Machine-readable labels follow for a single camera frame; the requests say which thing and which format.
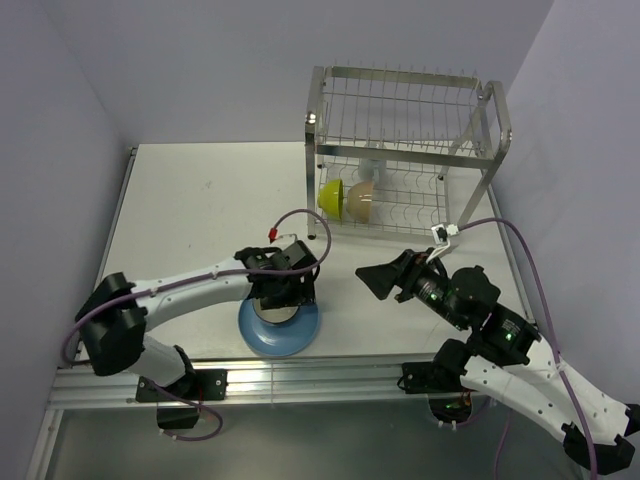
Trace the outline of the grey-rimmed white bowl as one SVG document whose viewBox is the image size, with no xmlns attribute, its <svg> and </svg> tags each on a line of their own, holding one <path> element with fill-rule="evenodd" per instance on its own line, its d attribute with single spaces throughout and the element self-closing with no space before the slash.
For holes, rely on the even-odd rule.
<svg viewBox="0 0 640 480">
<path fill-rule="evenodd" d="M 258 318 L 270 324 L 281 324 L 295 317 L 299 311 L 298 306 L 264 309 L 259 299 L 252 301 L 254 311 Z"/>
</svg>

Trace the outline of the blue plate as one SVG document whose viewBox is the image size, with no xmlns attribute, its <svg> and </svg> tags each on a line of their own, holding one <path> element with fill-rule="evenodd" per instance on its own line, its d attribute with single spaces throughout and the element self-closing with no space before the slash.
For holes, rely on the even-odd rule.
<svg viewBox="0 0 640 480">
<path fill-rule="evenodd" d="M 315 339 L 320 324 L 316 304 L 300 306 L 289 319 L 279 323 L 262 319 L 252 300 L 244 300 L 238 313 L 238 328 L 245 344 L 267 357 L 288 357 L 303 351 Z"/>
</svg>

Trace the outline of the white ceramic bowl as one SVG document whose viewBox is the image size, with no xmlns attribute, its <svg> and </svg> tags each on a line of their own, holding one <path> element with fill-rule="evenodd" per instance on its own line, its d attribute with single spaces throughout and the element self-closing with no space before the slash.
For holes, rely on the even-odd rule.
<svg viewBox="0 0 640 480">
<path fill-rule="evenodd" d="M 374 182 L 363 181 L 352 186 L 347 193 L 346 211 L 356 222 L 370 221 L 373 205 Z"/>
</svg>

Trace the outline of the lime green bowl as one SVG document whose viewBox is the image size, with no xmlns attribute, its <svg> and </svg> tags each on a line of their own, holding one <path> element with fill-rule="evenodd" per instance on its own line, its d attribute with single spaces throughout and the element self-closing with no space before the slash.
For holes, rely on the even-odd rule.
<svg viewBox="0 0 640 480">
<path fill-rule="evenodd" d="M 331 219 L 341 220 L 344 205 L 344 184 L 338 178 L 328 181 L 319 190 L 318 207 Z"/>
</svg>

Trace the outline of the pale blue mug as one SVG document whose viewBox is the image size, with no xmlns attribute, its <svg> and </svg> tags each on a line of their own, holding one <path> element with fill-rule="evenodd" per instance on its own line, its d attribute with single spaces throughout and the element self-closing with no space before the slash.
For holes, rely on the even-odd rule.
<svg viewBox="0 0 640 480">
<path fill-rule="evenodd" d="M 376 159 L 360 159 L 358 176 L 361 181 L 372 181 L 374 184 L 384 186 L 388 183 L 387 162 Z"/>
</svg>

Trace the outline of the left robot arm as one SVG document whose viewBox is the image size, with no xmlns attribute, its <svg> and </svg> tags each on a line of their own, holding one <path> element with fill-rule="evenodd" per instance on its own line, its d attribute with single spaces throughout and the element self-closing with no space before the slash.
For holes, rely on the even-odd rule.
<svg viewBox="0 0 640 480">
<path fill-rule="evenodd" d="M 301 240 L 284 248 L 247 247 L 210 267 L 165 279 L 105 277 L 76 316 L 95 375 L 123 371 L 172 399 L 198 391 L 191 360 L 178 345 L 151 337 L 186 314 L 237 303 L 238 327 L 255 352 L 283 357 L 305 349 L 320 326 L 315 282 L 320 263 Z"/>
</svg>

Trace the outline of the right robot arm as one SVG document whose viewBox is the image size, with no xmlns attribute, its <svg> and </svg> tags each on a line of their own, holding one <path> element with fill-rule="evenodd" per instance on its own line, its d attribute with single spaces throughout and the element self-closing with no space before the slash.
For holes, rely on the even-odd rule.
<svg viewBox="0 0 640 480">
<path fill-rule="evenodd" d="M 501 291 L 482 267 L 449 274 L 440 259 L 406 250 L 355 274 L 378 299 L 417 299 L 470 333 L 446 340 L 425 367 L 404 365 L 399 386 L 406 393 L 480 392 L 546 430 L 585 469 L 609 475 L 631 465 L 638 405 L 613 399 L 556 359 L 536 326 L 500 304 Z"/>
</svg>

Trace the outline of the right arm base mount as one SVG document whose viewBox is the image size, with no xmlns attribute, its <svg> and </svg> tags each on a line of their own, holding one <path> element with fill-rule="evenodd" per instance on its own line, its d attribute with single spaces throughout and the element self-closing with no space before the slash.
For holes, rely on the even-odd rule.
<svg viewBox="0 0 640 480">
<path fill-rule="evenodd" d="M 438 421 L 464 423 L 471 418 L 471 391 L 450 377 L 433 362 L 405 362 L 396 386 L 406 395 L 424 394 L 429 409 Z"/>
</svg>

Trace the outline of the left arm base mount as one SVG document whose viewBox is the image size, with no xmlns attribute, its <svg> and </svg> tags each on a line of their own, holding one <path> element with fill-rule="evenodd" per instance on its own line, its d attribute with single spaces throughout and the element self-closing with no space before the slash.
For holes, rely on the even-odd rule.
<svg viewBox="0 0 640 480">
<path fill-rule="evenodd" d="M 159 429 L 177 438 L 187 439 L 187 432 L 199 420 L 213 419 L 215 429 L 206 435 L 209 438 L 221 431 L 223 422 L 221 415 L 207 403 L 225 399 L 227 380 L 228 371 L 220 368 L 197 369 L 191 380 L 167 387 L 157 387 L 140 377 L 134 399 L 139 404 L 155 404 Z"/>
</svg>

